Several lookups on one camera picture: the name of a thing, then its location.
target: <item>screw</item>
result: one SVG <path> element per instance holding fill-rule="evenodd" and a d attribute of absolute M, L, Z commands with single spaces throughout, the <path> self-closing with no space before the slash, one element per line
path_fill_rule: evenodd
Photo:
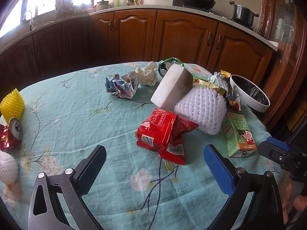
<path fill-rule="evenodd" d="M 273 176 L 273 173 L 271 171 L 267 171 L 267 176 L 268 177 L 272 177 Z"/>
<path fill-rule="evenodd" d="M 38 174 L 37 177 L 38 177 L 38 178 L 43 178 L 44 176 L 45 176 L 45 173 L 44 173 L 44 172 L 41 172 L 41 173 Z"/>
<path fill-rule="evenodd" d="M 65 170 L 65 174 L 66 175 L 70 175 L 74 170 L 72 168 L 68 168 L 67 170 Z"/>
<path fill-rule="evenodd" d="M 244 174 L 245 173 L 245 169 L 244 168 L 237 168 L 237 172 L 240 173 L 240 174 Z"/>

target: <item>kitchen cabinet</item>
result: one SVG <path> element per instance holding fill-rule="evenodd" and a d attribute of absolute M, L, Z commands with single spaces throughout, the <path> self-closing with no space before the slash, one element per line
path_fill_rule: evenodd
<path fill-rule="evenodd" d="M 273 50 L 253 36 L 219 23 L 207 65 L 210 72 L 224 70 L 259 84 Z"/>
<path fill-rule="evenodd" d="M 17 88 L 19 91 L 41 80 L 41 74 L 35 58 L 33 40 L 28 36 L 4 52 L 1 60 L 2 81 L 5 93 Z"/>
<path fill-rule="evenodd" d="M 113 16 L 111 12 L 89 17 L 92 66 L 114 64 Z"/>
<path fill-rule="evenodd" d="M 202 16 L 170 10 L 157 15 L 153 61 L 176 57 L 206 67 L 218 22 Z"/>
<path fill-rule="evenodd" d="M 39 70 L 44 79 L 68 72 L 62 24 L 57 23 L 32 34 Z"/>
<path fill-rule="evenodd" d="M 156 10 L 114 12 L 115 62 L 151 61 Z"/>
<path fill-rule="evenodd" d="M 87 19 L 77 18 L 62 24 L 65 56 L 71 72 L 91 65 Z"/>

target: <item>faucet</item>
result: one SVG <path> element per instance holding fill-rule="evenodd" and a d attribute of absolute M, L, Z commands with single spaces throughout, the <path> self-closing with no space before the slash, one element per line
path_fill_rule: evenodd
<path fill-rule="evenodd" d="M 30 12 L 30 14 L 31 14 L 31 19 L 30 19 L 30 31 L 32 31 L 33 28 L 34 28 L 34 21 L 33 21 L 33 19 L 32 19 L 32 13 L 31 13 L 30 10 L 27 10 L 27 11 L 24 13 L 22 20 L 23 20 L 23 21 L 26 20 L 26 14 L 27 14 L 27 12 Z"/>

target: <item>white foam fruit net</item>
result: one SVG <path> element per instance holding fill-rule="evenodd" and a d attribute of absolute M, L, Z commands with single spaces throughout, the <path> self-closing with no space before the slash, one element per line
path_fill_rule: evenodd
<path fill-rule="evenodd" d="M 215 135 L 226 114 L 226 101 L 211 88 L 193 87 L 175 106 L 175 113 L 199 124 L 198 129 Z"/>

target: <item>light blue floral tablecloth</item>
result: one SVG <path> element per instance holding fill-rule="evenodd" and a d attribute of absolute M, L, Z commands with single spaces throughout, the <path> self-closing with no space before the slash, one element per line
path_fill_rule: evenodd
<path fill-rule="evenodd" d="M 209 136 L 198 130 L 184 134 L 187 164 L 177 166 L 136 146 L 136 129 L 156 107 L 150 97 L 157 85 L 139 86 L 133 100 L 106 93 L 106 77 L 113 73 L 124 75 L 146 64 L 125 63 L 76 71 L 21 91 L 26 103 L 21 120 L 24 136 L 21 147 L 10 151 L 19 165 L 18 179 L 10 187 L 0 183 L 0 195 L 23 229 L 28 228 L 29 203 L 37 174 L 43 171 L 56 175 L 74 168 L 97 145 L 106 148 L 107 159 L 83 199 L 105 230 L 206 229 L 216 217 L 228 196 L 211 175 L 203 149 L 214 144 L 227 156 L 224 135 Z M 247 106 L 242 108 L 259 144 L 269 133 Z M 271 170 L 280 182 L 280 167 L 257 152 L 231 161 L 250 173 Z M 235 226 L 243 220 L 250 199 L 251 194 Z M 78 229 L 67 206 L 63 209 L 71 226 Z"/>

